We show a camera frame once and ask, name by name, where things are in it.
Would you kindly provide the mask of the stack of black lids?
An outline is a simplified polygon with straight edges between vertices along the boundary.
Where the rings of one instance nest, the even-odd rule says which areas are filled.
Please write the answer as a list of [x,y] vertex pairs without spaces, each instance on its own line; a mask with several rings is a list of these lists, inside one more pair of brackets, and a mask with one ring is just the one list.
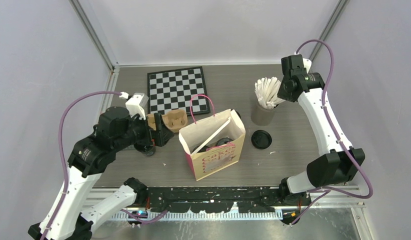
[[256,130],[251,135],[251,143],[256,149],[264,150],[272,144],[271,135],[265,130]]

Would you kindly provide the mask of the pink paper bag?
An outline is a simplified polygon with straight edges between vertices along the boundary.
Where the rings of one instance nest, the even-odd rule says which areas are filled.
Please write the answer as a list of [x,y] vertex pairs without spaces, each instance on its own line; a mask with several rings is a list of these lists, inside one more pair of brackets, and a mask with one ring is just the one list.
[[[192,154],[193,150],[202,144],[214,131],[216,131],[228,117],[231,122],[209,143],[206,152]],[[196,181],[200,181],[222,169],[238,163],[241,157],[246,129],[242,119],[238,117],[234,109],[226,109],[212,116],[196,120],[180,129],[178,139],[183,147],[187,163]],[[231,138],[235,146],[215,147],[221,138]]]

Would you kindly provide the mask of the white paper straw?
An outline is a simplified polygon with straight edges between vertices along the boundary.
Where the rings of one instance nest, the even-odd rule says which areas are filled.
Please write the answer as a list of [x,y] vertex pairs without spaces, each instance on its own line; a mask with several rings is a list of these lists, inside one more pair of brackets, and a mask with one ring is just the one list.
[[196,147],[193,151],[192,154],[196,154],[199,151],[201,151],[206,145],[208,145],[209,143],[211,143],[213,141],[213,139],[216,138],[216,136],[218,136],[223,129],[231,122],[231,118],[228,117],[226,122],[224,122],[217,130],[215,130],[211,136],[209,136],[203,143],[201,143],[198,147]]

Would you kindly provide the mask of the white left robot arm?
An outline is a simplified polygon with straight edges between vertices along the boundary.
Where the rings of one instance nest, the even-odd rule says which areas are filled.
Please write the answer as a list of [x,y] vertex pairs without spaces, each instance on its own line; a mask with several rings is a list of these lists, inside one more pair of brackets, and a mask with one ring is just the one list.
[[148,188],[134,177],[100,203],[83,209],[91,189],[118,152],[135,147],[145,156],[155,152],[156,133],[148,120],[124,107],[110,107],[99,116],[93,133],[79,140],[68,159],[67,177],[51,210],[42,222],[31,225],[35,240],[89,240],[112,215],[133,205],[143,206]]

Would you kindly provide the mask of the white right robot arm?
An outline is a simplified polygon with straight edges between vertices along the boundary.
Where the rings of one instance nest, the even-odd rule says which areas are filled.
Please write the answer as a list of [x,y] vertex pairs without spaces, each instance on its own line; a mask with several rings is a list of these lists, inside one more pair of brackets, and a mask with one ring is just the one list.
[[283,79],[277,96],[299,103],[304,110],[317,141],[319,157],[302,173],[281,181],[279,200],[288,206],[299,199],[299,193],[350,182],[358,172],[350,157],[358,165],[365,159],[364,151],[355,148],[344,135],[324,92],[322,76],[310,73],[305,61],[300,54],[281,59]]

